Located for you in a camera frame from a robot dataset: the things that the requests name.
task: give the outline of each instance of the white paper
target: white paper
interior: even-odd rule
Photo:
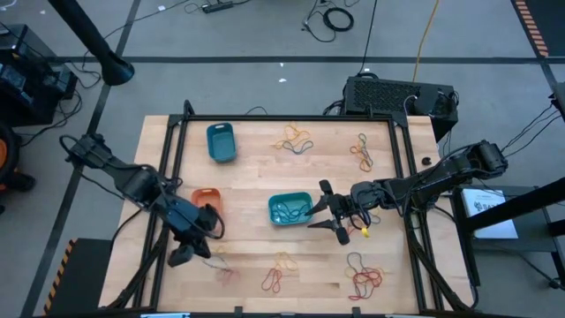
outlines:
[[[500,190],[479,190],[479,189],[463,189],[463,203],[467,211],[467,216],[475,216],[504,203],[503,192]],[[512,220],[507,220],[484,229],[475,231],[477,239],[518,239],[516,228]]]

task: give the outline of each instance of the concrete floor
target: concrete floor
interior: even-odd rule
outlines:
[[[137,0],[81,0],[80,4],[106,34],[122,26]],[[144,0],[137,17],[171,6],[174,0]],[[184,5],[135,23],[124,48],[126,57],[362,57],[371,19],[372,1],[350,8],[355,27],[333,43],[316,42],[301,31],[301,21],[313,1],[253,0],[234,9],[190,15]],[[433,0],[380,0],[369,45],[371,57],[414,57]],[[26,23],[59,56],[80,57],[86,49],[45,0],[20,0],[0,11],[5,24]],[[325,33],[319,20],[313,28]],[[108,42],[116,48],[121,31]],[[422,64],[418,81],[453,85],[461,96],[459,123],[452,147],[481,139],[506,144],[542,109],[551,89],[538,64],[492,64],[489,57],[535,57],[509,0],[442,1],[423,49],[423,57],[483,57],[475,64]],[[102,84],[79,89],[83,110],[57,131],[46,132],[21,151],[21,167],[37,177],[31,193],[0,197],[7,211],[0,216],[0,307],[3,316],[19,316],[72,173],[57,138],[87,130],[98,102],[105,102],[97,131],[115,155],[131,161],[145,115],[179,113],[184,99],[199,114],[241,114],[263,106],[271,114],[320,114],[341,97],[347,78],[359,63],[137,63],[131,82],[101,99]],[[367,64],[383,79],[411,80],[413,64]],[[96,69],[88,64],[87,69]],[[565,80],[565,65],[552,64],[557,80]],[[81,75],[85,81],[92,80]],[[27,128],[35,131],[37,127]],[[519,155],[509,159],[508,172],[491,185],[537,186],[565,175],[565,125],[556,121]],[[88,176],[110,186],[102,174]],[[65,227],[54,249],[51,267],[35,313],[39,314],[69,239],[110,239],[122,202],[81,181]],[[554,220],[564,207],[550,208]],[[529,257],[554,276],[549,255]],[[546,317],[565,309],[565,293],[546,288],[543,279],[519,259],[498,253],[478,253],[478,309],[494,314]]]

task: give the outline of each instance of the table frame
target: table frame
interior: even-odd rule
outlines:
[[[168,160],[170,149],[172,145],[173,139],[173,132],[179,126],[180,132],[178,135],[177,141],[177,152],[175,153],[173,169],[171,172],[172,178],[177,178],[180,172],[180,164],[183,156],[185,138],[186,138],[186,131],[187,126],[191,121],[327,121],[327,122],[342,122],[342,121],[361,121],[361,122],[381,122],[388,124],[388,133],[390,136],[390,143],[393,153],[393,159],[395,163],[395,173],[397,178],[403,178],[403,166],[402,160],[400,155],[400,149],[398,147],[398,139],[396,137],[396,129],[397,123],[393,120],[390,115],[373,115],[372,117],[367,116],[347,116],[347,117],[340,117],[340,116],[278,116],[278,115],[195,115],[194,111],[188,101],[185,102],[185,113],[182,115],[169,115],[169,120],[167,123],[167,131],[165,133],[163,148],[162,148],[162,156],[161,162],[159,164],[159,172],[165,173]],[[410,132],[408,130],[408,126],[401,126],[401,131],[403,134],[403,141],[404,147],[406,149],[406,157],[408,162],[408,167],[410,174],[417,173],[416,162],[414,159],[414,152],[412,149],[411,144],[411,137]],[[435,265],[435,261],[433,258],[433,249],[432,249],[432,242],[430,239],[429,228],[426,221],[426,218],[422,215],[418,216],[418,222],[420,224],[420,235],[423,243],[423,247],[426,251],[426,255],[428,259]],[[143,246],[143,251],[141,255],[141,262],[143,262],[149,255],[151,248],[153,247],[154,242],[154,235],[155,230],[157,228],[157,215],[152,214],[149,217],[149,221],[147,224],[147,231],[145,237],[145,243]],[[405,228],[406,235],[408,235],[408,228]],[[161,254],[157,258],[157,263],[155,266],[155,273],[154,273],[154,281],[153,286],[151,289],[151,294],[149,297],[149,308],[153,308],[154,310],[157,309],[159,304],[159,296],[161,291],[162,285],[162,273],[166,263],[166,244],[168,242],[169,237],[169,228],[167,225],[162,226],[162,231],[160,234],[159,239],[164,239],[165,248],[163,248]],[[412,269],[412,276],[414,279],[414,289],[416,293],[416,299],[418,302],[418,311],[420,313],[428,310],[426,305],[426,296],[424,293],[424,286],[422,281],[422,274],[420,271],[419,260],[418,257],[410,250],[409,251],[410,260],[411,260],[411,269]],[[439,287],[430,277],[430,286],[432,289],[433,295],[433,303],[436,310],[444,310],[442,296]],[[143,299],[143,291],[145,290],[145,278],[140,282],[132,302],[132,308],[141,308],[141,302]],[[360,308],[353,307],[352,313],[354,317],[360,316]],[[234,308],[234,315],[235,316],[242,316],[243,315],[243,308],[242,307],[235,307]],[[331,314],[332,317],[350,317],[349,314]]]

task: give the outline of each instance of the teal rectangular dish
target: teal rectangular dish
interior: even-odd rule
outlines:
[[[305,213],[312,208],[312,197],[309,193],[277,194],[268,200],[268,213],[274,225],[291,225],[306,223],[312,216]]]
[[[217,163],[228,163],[236,158],[236,140],[230,123],[209,126],[206,136],[208,154]]]

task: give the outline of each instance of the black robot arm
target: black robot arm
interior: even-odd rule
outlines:
[[[73,140],[74,145],[68,148],[65,139]],[[175,195],[179,179],[165,178],[148,164],[122,162],[112,155],[100,134],[84,135],[80,140],[65,135],[60,142],[69,155],[67,162],[75,167],[84,164],[106,172],[127,200],[149,213],[156,213],[170,227],[174,239],[180,242],[179,248],[169,257],[171,267],[189,261],[194,254],[204,258],[211,256],[206,237],[221,239],[223,220],[213,207],[206,205],[198,208]],[[222,232],[214,234],[212,230],[218,221],[222,225]]]
[[[353,216],[359,218],[368,228],[371,217],[367,212],[371,208],[396,208],[404,220],[407,229],[409,249],[418,257],[430,277],[454,310],[470,311],[449,287],[446,280],[427,257],[424,247],[418,238],[411,222],[411,212],[416,210],[425,213],[438,200],[441,193],[452,189],[473,178],[489,179],[499,177],[508,168],[508,162],[495,144],[481,141],[456,149],[444,156],[432,168],[423,170],[407,178],[391,178],[360,182],[351,187],[349,195],[333,193],[327,180],[320,181],[324,193],[320,202],[307,215],[321,212],[329,208],[332,219],[309,225],[311,228],[326,228],[335,232],[342,245],[350,242],[347,231],[341,221]]]

